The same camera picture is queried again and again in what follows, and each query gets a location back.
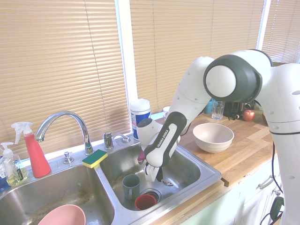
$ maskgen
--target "pink bowl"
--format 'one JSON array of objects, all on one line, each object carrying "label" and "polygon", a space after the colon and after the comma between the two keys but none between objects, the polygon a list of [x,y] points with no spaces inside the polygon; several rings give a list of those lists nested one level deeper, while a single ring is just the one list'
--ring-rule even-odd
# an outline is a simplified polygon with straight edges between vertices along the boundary
[{"label": "pink bowl", "polygon": [[49,212],[38,225],[86,225],[85,214],[77,205],[62,205]]}]

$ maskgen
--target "dish soap bottle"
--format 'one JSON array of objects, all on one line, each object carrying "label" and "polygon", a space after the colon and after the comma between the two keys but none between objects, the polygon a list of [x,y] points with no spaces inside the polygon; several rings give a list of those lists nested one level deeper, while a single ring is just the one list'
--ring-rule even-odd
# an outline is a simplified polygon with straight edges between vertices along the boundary
[{"label": "dish soap bottle", "polygon": [[34,134],[31,130],[32,123],[18,122],[11,125],[15,129],[15,144],[19,143],[21,133],[24,134],[26,148],[29,154],[33,176],[36,178],[43,177],[50,173],[51,167],[45,158],[45,155],[39,146]]},{"label": "dish soap bottle", "polygon": [[4,163],[2,161],[2,156],[0,156],[0,192],[4,191],[6,188],[9,187],[6,179],[7,179],[7,175],[6,175],[6,172],[5,172]]},{"label": "dish soap bottle", "polygon": [[22,165],[20,157],[17,154],[14,154],[11,149],[8,149],[8,145],[11,144],[14,143],[1,143],[1,145],[4,147],[2,160],[7,173],[7,183],[10,186],[16,186],[27,179],[28,172]]}]

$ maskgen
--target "red spray bottle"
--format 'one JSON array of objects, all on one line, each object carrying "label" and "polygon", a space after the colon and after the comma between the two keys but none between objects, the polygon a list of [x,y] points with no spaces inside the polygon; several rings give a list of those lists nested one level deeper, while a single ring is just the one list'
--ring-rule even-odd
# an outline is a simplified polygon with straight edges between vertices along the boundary
[{"label": "red spray bottle", "polygon": [[41,147],[34,138],[34,134],[30,129],[31,125],[32,123],[30,122],[18,122],[11,125],[11,127],[14,128],[16,132],[15,144],[18,144],[21,133],[23,132],[33,176],[38,178],[50,173],[51,167],[49,166]]}]

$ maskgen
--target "cup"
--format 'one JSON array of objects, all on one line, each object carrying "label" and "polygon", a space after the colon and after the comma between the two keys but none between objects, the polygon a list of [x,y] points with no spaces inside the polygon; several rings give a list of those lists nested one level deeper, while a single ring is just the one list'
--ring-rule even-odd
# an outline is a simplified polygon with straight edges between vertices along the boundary
[{"label": "cup", "polygon": [[163,117],[164,117],[165,120],[167,119],[169,109],[170,109],[169,106],[166,106],[166,107],[163,108],[163,110],[164,110]]},{"label": "cup", "polygon": [[141,180],[135,174],[127,175],[123,178],[123,189],[125,198],[134,200],[140,195]]},{"label": "cup", "polygon": [[212,111],[211,117],[215,120],[220,120],[223,117],[225,102],[216,101],[215,99],[212,100]]},{"label": "cup", "polygon": [[138,210],[146,210],[157,203],[156,198],[149,194],[143,194],[138,196],[135,200],[135,207]]},{"label": "cup", "polygon": [[209,103],[204,108],[204,113],[211,114],[211,111],[212,111],[212,99],[209,101]]}]

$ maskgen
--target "bowl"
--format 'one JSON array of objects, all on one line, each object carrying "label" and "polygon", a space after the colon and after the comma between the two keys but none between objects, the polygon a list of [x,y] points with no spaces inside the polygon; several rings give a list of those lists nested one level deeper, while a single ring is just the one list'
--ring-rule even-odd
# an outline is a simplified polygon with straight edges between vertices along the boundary
[{"label": "bowl", "polygon": [[68,204],[53,209],[38,225],[86,225],[86,219],[79,206]]},{"label": "bowl", "polygon": [[210,153],[226,150],[233,141],[234,133],[226,126],[217,123],[203,123],[193,129],[198,147]]}]

